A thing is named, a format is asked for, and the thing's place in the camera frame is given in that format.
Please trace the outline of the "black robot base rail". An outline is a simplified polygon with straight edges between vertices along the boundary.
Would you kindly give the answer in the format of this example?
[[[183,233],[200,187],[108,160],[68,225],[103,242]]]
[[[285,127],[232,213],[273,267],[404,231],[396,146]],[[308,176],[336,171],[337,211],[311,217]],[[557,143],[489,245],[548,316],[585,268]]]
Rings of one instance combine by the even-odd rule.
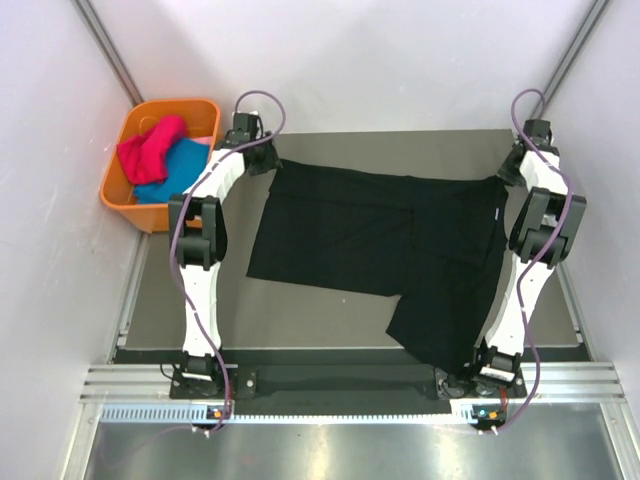
[[[458,373],[420,362],[403,349],[227,349],[221,352],[226,368],[236,376],[236,399],[257,398],[280,391],[400,391],[412,388],[429,399],[489,396],[504,388],[513,398],[525,396],[525,368],[565,367],[591,360],[584,345],[527,348],[516,359],[512,380],[481,375],[465,365]]]

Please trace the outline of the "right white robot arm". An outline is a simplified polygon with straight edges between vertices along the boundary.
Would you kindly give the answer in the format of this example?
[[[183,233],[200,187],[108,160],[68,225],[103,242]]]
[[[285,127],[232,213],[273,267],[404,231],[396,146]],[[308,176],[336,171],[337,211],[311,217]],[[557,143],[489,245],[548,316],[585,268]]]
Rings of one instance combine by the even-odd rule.
[[[518,128],[499,178],[527,190],[508,239],[512,254],[503,300],[466,374],[469,388],[487,396],[516,383],[538,298],[558,264],[569,255],[587,208],[560,171],[551,123],[527,120]]]

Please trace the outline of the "black t shirt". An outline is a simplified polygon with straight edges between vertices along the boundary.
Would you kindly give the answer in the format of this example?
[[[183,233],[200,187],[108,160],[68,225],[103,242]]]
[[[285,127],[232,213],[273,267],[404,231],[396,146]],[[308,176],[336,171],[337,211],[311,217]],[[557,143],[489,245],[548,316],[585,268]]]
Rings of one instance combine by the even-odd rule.
[[[506,250],[503,182],[371,174],[285,161],[250,277],[396,297],[387,334],[459,374],[471,362]]]

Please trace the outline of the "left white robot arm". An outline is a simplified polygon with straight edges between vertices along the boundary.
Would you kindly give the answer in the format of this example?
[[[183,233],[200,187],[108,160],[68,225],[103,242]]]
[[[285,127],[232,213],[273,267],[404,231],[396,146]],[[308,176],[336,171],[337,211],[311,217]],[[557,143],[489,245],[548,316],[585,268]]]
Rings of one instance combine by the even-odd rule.
[[[194,185],[169,200],[170,269],[184,295],[186,325],[181,357],[173,363],[172,399],[229,397],[217,320],[217,281],[228,248],[222,204],[244,174],[280,166],[259,114],[236,112]]]

